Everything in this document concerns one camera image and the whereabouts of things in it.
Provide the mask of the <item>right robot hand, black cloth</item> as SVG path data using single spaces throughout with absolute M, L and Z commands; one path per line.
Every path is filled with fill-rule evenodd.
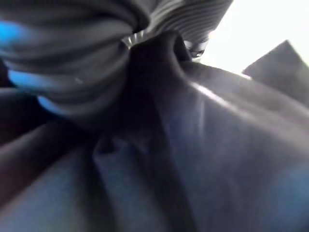
M 204 49 L 229 0 L 3 0 L 0 56 L 9 80 L 59 116 L 108 115 L 126 82 L 129 46 L 167 30 Z

